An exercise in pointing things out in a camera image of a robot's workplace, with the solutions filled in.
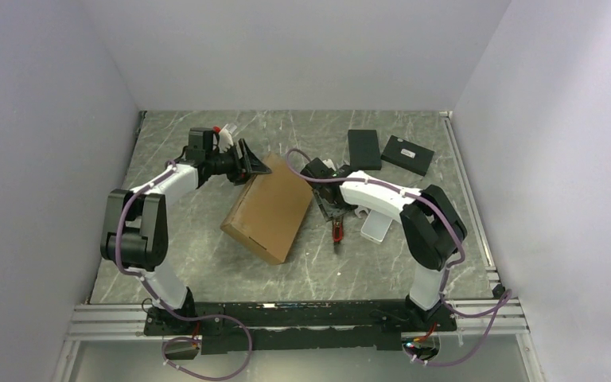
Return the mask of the brown cardboard express box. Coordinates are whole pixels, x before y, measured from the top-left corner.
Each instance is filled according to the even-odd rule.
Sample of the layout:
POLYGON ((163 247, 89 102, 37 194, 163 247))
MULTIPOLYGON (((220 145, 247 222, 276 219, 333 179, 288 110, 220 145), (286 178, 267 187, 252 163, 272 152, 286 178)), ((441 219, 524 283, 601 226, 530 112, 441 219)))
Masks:
POLYGON ((286 261, 313 194, 286 160, 269 153, 268 175, 253 177, 220 225, 222 232, 270 265, 286 261))

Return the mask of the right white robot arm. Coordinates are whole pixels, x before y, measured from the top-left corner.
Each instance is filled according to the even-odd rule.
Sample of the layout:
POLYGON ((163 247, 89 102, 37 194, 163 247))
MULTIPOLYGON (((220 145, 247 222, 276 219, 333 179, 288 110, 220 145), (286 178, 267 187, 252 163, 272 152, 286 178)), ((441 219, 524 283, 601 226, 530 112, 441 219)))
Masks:
POLYGON ((434 324, 448 270, 465 259, 463 241, 468 235, 445 191, 436 185, 425 189, 395 185, 363 170, 334 170, 319 158, 295 173, 336 209, 363 208, 401 225, 416 262, 407 321, 416 330, 434 324))

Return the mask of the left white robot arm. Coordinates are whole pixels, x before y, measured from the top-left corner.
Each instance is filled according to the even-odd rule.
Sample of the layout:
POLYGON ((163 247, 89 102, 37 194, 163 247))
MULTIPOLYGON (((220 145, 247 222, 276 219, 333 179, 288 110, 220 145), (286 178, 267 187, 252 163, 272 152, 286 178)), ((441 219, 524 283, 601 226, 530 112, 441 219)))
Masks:
POLYGON ((210 177, 224 175, 233 185, 272 171, 235 140, 229 126, 193 127, 180 155, 156 177, 131 189, 115 189, 107 197, 99 249, 118 271, 137 279, 154 306, 165 311, 165 323, 178 334, 197 323, 192 291, 165 257, 169 248, 168 210, 210 177))

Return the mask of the red utility knife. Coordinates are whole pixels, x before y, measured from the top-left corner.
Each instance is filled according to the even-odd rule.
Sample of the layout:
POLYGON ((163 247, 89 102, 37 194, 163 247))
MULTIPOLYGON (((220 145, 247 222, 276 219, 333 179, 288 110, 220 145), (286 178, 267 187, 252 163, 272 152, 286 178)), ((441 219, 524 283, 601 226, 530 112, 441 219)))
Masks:
POLYGON ((339 216, 332 220, 332 239, 338 245, 344 238, 344 218, 339 216))

